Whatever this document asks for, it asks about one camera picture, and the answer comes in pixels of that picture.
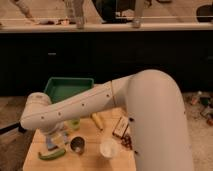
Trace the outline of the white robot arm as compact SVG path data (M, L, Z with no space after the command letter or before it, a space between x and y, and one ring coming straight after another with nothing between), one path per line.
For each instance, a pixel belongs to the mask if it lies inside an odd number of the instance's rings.
M45 93L32 93L21 126L50 134L63 121L115 107L124 107L128 114L136 171L194 171L181 91L160 70L111 80L58 103Z

